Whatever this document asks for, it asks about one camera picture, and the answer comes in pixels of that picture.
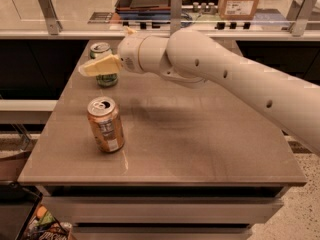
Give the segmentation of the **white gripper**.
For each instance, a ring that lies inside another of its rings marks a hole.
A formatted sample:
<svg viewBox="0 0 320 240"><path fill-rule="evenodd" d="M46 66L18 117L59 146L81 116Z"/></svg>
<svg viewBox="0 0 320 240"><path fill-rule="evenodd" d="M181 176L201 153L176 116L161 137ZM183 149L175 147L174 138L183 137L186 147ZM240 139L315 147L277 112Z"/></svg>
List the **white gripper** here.
<svg viewBox="0 0 320 240"><path fill-rule="evenodd" d="M123 27L125 37L118 46L118 55L101 55L78 67L85 77L116 74L121 69L133 73L160 74L170 68L166 55L168 39L164 37L136 33L135 29Z"/></svg>

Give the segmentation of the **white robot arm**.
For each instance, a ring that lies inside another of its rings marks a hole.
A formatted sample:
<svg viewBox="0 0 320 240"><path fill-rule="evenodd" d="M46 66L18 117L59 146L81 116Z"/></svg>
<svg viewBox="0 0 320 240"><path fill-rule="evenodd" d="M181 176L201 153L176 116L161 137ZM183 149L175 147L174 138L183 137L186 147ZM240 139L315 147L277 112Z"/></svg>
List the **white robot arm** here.
<svg viewBox="0 0 320 240"><path fill-rule="evenodd" d="M237 55L199 31L181 29L168 37L133 32L115 55L91 59L78 72L93 77L122 69L189 88L214 82L320 153L320 86Z"/></svg>

